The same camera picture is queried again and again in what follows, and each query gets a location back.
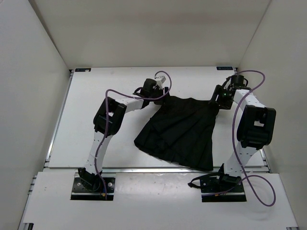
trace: black skirt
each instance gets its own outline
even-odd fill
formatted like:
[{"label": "black skirt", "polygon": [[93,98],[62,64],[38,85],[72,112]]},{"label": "black skirt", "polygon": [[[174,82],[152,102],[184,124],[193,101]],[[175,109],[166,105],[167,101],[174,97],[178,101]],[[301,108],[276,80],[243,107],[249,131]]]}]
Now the black skirt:
[{"label": "black skirt", "polygon": [[217,105],[193,98],[165,98],[134,140],[140,150],[194,169],[213,170],[212,133]]}]

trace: black bracket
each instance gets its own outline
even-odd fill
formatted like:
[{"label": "black bracket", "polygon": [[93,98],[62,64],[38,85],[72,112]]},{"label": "black bracket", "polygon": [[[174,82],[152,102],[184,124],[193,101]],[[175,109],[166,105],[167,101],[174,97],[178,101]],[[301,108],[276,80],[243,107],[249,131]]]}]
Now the black bracket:
[{"label": "black bracket", "polygon": [[[115,190],[115,177],[103,177],[106,183],[106,194],[107,201],[112,201],[114,198],[114,190]],[[106,200],[105,193],[103,191],[104,186],[101,183],[99,186],[93,191],[88,190],[82,184],[82,180],[80,177],[75,177],[73,180],[73,185],[71,189],[71,200]]]},{"label": "black bracket", "polygon": [[[123,122],[124,115],[127,109],[125,104],[116,102],[115,99],[108,97],[109,113],[112,112],[113,116],[109,116],[107,136],[117,134],[121,123]],[[94,117],[95,132],[105,133],[106,130],[106,100],[101,104],[99,110]]]},{"label": "black bracket", "polygon": [[[225,86],[229,81],[230,84],[226,89]],[[234,101],[236,90],[250,90],[246,86],[247,84],[244,84],[244,76],[232,75],[226,78],[226,81],[222,85],[215,87],[210,104],[218,104],[220,109],[229,110]]]},{"label": "black bracket", "polygon": [[244,192],[243,184],[238,184],[228,193],[223,195],[206,195],[212,193],[218,193],[225,191],[218,184],[219,179],[216,177],[205,177],[200,179],[201,189],[201,201],[202,202],[245,202],[246,196]]},{"label": "black bracket", "polygon": [[[158,98],[163,95],[163,89],[159,88],[156,80],[147,78],[144,82],[143,87],[138,88],[133,94],[143,98]],[[144,100],[142,109],[148,106],[149,102],[149,100]],[[163,99],[154,101],[154,103],[161,105],[163,103]]]},{"label": "black bracket", "polygon": [[[273,137],[276,110],[246,105],[236,132],[236,138],[243,148],[263,148],[270,144]],[[255,125],[259,121],[263,126]]]}]

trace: white wall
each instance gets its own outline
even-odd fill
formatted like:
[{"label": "white wall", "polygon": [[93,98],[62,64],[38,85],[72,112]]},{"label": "white wall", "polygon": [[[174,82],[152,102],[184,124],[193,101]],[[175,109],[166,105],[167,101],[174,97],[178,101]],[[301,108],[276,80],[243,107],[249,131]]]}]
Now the white wall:
[{"label": "white wall", "polygon": [[237,67],[270,0],[31,0],[70,69]]},{"label": "white wall", "polygon": [[[306,22],[306,0],[273,0],[240,64],[240,70],[257,69],[267,76],[255,92],[277,111],[267,157],[273,171],[281,175],[301,229],[307,229]],[[248,76],[253,86],[261,79]]]},{"label": "white wall", "polygon": [[0,3],[0,229],[16,230],[69,72],[27,0]]}]

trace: black mounting plate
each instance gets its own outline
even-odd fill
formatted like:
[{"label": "black mounting plate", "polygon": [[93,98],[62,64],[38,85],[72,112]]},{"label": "black mounting plate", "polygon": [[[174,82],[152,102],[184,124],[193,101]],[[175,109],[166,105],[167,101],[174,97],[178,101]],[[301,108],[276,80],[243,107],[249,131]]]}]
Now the black mounting plate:
[{"label": "black mounting plate", "polygon": [[246,202],[246,196],[244,192],[243,184],[238,184],[235,188],[230,190],[225,195],[208,195],[211,193],[223,192],[226,189],[221,189],[218,184],[218,179],[216,177],[207,177],[204,179],[200,179],[201,185],[205,185],[204,188],[201,189],[201,200],[202,202]]},{"label": "black mounting plate", "polygon": [[[114,198],[115,177],[103,177],[106,183],[107,201]],[[103,195],[103,184],[96,191],[89,191],[82,185],[81,178],[75,177],[71,189],[71,200],[106,200]]]}]

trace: white panel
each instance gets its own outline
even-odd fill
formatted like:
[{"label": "white panel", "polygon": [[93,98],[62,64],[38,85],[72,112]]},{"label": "white panel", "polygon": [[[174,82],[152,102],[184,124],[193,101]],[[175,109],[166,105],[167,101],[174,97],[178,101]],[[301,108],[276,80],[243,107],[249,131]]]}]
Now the white panel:
[{"label": "white panel", "polygon": [[0,229],[15,230],[69,72],[29,2],[0,2]]},{"label": "white panel", "polygon": [[[297,226],[278,174],[261,174],[275,187],[275,206],[265,207],[244,182],[247,202],[202,203],[187,183],[196,173],[118,173],[114,201],[70,200],[74,172],[39,173],[25,222],[33,230],[285,230]],[[251,179],[264,202],[272,191]]]},{"label": "white panel", "polygon": [[[163,68],[93,68],[91,72],[76,72],[53,147],[50,167],[83,167],[94,138],[93,118],[105,98],[107,89],[131,94],[146,78],[153,78],[158,70],[167,71],[173,81],[170,94],[181,98],[209,100],[215,86],[222,84],[233,71],[217,71],[216,67]],[[110,94],[118,99],[122,96]],[[220,167],[231,156],[231,124],[236,104],[231,111],[221,110],[213,132],[213,164]],[[159,109],[148,107],[125,115],[119,132],[112,138],[104,159],[104,167],[177,167],[154,158],[135,147],[133,141]],[[256,153],[248,166],[263,166]]]},{"label": "white panel", "polygon": [[70,69],[237,66],[269,0],[32,0]]},{"label": "white panel", "polygon": [[[307,229],[307,1],[273,0],[240,69],[263,71],[255,94],[277,111],[269,164],[280,173],[300,229]],[[249,75],[251,85],[260,82]]]}]

